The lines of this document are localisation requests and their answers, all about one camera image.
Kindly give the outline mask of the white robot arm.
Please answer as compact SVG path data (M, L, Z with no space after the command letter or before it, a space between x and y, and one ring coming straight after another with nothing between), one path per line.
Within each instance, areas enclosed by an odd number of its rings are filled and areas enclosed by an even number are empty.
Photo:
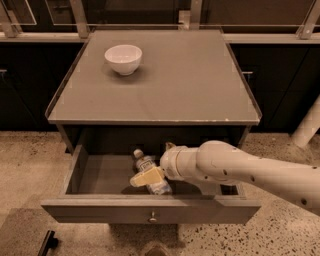
M160 164L130 179L134 187L164 179L234 185L252 184L316 215L320 214L320 169L248 154L223 141L207 141L198 147L166 145Z

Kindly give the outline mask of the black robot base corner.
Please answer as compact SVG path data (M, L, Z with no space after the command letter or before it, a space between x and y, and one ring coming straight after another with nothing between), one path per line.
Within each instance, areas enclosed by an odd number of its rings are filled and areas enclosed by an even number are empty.
M55 232L48 230L37 256L46 256L50 249L55 249L58 246L58 243L59 240L55 237Z

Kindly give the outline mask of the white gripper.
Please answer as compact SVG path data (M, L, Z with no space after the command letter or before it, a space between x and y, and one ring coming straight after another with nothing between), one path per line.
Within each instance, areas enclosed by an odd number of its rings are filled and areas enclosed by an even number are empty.
M166 151L160 158L160 167L152 167L151 169L138 172L130 179L131 186L141 187L159 183L164 177L170 180L184 180L184 177L178 171L177 163L179 153L186 149L186 146L176 146L172 142L166 142L165 149Z

